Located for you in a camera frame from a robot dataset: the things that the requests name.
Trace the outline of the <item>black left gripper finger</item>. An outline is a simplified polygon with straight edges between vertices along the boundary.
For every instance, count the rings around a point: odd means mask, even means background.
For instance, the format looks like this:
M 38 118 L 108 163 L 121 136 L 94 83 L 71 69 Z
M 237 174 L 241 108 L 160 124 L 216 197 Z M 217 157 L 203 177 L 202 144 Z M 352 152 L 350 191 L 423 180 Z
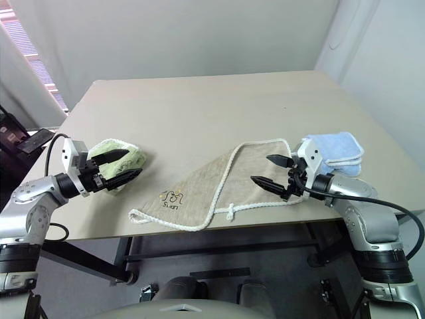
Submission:
M 105 188 L 108 191 L 117 189 L 135 179 L 142 171 L 142 168 L 126 170 L 111 179 L 107 179 Z
M 110 150 L 105 153 L 92 156 L 89 162 L 92 164 L 112 163 L 112 162 L 120 160 L 127 153 L 128 153 L 128 150 L 123 150 L 123 149 Z

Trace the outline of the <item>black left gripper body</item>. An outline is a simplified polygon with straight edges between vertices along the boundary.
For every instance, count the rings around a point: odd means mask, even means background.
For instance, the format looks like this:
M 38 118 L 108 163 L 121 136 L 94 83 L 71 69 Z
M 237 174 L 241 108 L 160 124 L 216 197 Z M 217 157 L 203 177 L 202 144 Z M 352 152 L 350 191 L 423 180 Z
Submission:
M 91 159 L 83 161 L 83 156 L 72 158 L 74 184 L 73 193 L 97 192 L 105 188 L 106 180 L 100 173 L 100 166 L 108 163 L 107 155 L 100 154 Z

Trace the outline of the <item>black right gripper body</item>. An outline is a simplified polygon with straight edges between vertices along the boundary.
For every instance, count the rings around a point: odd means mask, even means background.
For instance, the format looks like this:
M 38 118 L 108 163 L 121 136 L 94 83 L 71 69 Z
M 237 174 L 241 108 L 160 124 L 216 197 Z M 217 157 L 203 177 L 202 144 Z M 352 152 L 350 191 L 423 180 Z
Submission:
M 307 164 L 304 159 L 301 159 L 301 163 L 296 163 L 292 158 L 286 156 L 284 156 L 284 158 L 285 168 L 290 169 L 288 172 L 288 186 L 283 192 L 283 200 L 288 201 L 292 195 L 295 195 L 297 197 L 303 196 L 303 189 L 300 188 L 298 183 L 296 182 L 296 176 L 298 176 L 300 183 L 305 186 L 307 181 L 307 173 L 305 170 Z

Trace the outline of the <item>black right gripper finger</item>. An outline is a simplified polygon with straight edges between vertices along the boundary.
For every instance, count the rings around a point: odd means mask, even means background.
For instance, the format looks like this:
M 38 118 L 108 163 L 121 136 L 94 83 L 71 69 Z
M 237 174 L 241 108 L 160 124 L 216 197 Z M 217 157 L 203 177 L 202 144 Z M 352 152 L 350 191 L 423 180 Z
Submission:
M 287 192 L 283 185 L 275 183 L 272 179 L 263 176 L 251 176 L 250 179 L 262 189 L 278 195 L 281 199 L 287 199 Z
M 280 167 L 293 167 L 294 161 L 292 158 L 280 154 L 272 154 L 266 156 L 266 159 Z

